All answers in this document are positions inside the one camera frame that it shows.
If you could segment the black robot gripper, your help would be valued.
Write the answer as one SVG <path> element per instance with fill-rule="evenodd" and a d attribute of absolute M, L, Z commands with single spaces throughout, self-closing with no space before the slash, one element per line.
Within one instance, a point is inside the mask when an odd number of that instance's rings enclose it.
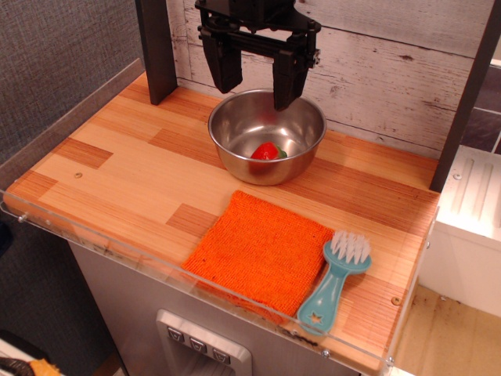
<path fill-rule="evenodd" d="M 198 27 L 215 87 L 228 93 L 242 80 L 241 52 L 273 58 L 274 107 L 288 108 L 303 93 L 318 63 L 320 23 L 293 1 L 197 1 Z"/>

